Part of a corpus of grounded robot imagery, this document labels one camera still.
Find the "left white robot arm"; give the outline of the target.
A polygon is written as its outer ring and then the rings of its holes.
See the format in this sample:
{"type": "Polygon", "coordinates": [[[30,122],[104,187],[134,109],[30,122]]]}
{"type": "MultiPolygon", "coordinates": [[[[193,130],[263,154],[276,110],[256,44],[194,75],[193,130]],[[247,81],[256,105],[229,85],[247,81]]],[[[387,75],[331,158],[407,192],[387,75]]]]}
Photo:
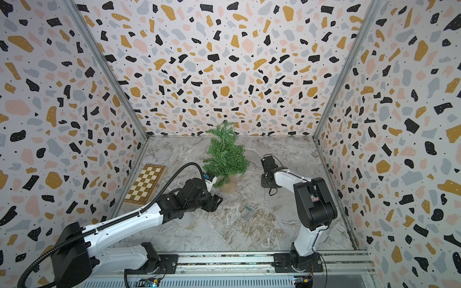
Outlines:
{"type": "Polygon", "coordinates": [[[209,192],[211,186],[207,180],[193,178],[184,187],[111,221],[85,227],[69,224],[58,239],[61,247],[51,255],[56,287],[73,288],[98,272],[165,274],[168,266],[151,243],[143,242],[126,250],[114,249],[112,245],[143,230],[181,219],[187,212],[216,211],[223,199],[209,192]]]}

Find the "small green christmas tree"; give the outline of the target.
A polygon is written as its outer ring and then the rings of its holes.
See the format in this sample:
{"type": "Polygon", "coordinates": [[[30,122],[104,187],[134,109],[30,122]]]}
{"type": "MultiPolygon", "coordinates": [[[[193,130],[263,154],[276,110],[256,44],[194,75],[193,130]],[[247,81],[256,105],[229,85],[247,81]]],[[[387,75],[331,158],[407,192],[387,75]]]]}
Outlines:
{"type": "Polygon", "coordinates": [[[212,134],[213,138],[206,150],[209,157],[203,161],[204,169],[206,173],[217,178],[215,186],[221,187],[232,176],[244,174],[249,167],[249,161],[244,154],[245,147],[236,144],[238,137],[233,122],[223,121],[206,132],[212,134]]]}

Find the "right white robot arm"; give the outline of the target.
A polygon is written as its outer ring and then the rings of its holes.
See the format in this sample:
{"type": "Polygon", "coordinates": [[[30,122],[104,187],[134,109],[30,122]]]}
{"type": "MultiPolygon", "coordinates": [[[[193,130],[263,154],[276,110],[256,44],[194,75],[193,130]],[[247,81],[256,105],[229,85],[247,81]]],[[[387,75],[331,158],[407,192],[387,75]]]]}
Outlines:
{"type": "Polygon", "coordinates": [[[295,210],[301,222],[296,240],[289,253],[276,253],[273,266],[277,273],[322,272],[318,246],[324,233],[337,218],[337,208],[323,178],[305,178],[279,166],[271,154],[263,156],[261,187],[269,194],[286,189],[294,195],[295,210]]]}

